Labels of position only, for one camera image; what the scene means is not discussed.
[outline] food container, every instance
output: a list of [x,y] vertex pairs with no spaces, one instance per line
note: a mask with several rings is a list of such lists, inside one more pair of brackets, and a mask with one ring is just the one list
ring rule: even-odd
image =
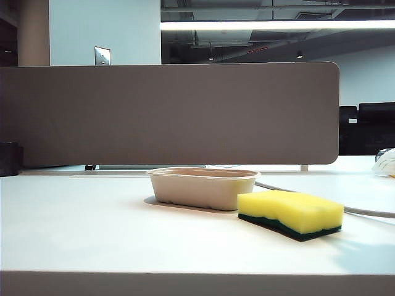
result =
[[147,171],[155,197],[167,202],[216,210],[237,210],[237,195],[252,192],[257,171],[213,168],[157,168]]

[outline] white desk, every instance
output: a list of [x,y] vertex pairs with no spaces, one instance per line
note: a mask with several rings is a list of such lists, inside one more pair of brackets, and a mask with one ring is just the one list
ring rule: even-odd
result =
[[[248,168],[268,170],[263,183],[395,211],[395,179],[375,176],[373,162],[340,157],[309,172]],[[132,295],[135,289],[135,295],[383,295],[395,289],[391,219],[345,215],[341,232],[297,242],[239,220],[236,212],[159,204],[153,195],[150,179],[131,172],[25,171],[1,178],[2,295]]]

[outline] sponge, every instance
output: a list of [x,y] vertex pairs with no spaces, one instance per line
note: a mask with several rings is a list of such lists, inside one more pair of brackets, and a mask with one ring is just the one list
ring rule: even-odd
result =
[[239,218],[307,241],[337,232],[343,205],[299,192],[263,191],[238,194]]

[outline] ceiling light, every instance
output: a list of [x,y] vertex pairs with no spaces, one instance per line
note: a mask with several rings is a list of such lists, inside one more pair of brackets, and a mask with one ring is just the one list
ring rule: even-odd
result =
[[386,29],[395,20],[269,20],[242,22],[164,22],[162,31],[213,30],[312,30],[312,29]]

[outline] white cable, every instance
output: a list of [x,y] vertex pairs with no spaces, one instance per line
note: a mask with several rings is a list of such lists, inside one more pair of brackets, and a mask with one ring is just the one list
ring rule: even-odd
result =
[[[281,191],[287,191],[287,192],[297,192],[297,191],[292,191],[288,189],[283,189],[275,186],[271,186],[268,184],[264,184],[261,182],[255,182],[256,186],[270,189],[270,190],[281,190]],[[350,208],[350,207],[344,207],[344,212],[345,213],[352,213],[352,214],[359,214],[359,215],[365,215],[365,216],[374,216],[374,217],[383,217],[383,218],[395,218],[395,213],[393,212],[378,212],[378,211],[371,211],[371,210],[362,210],[359,208]]]

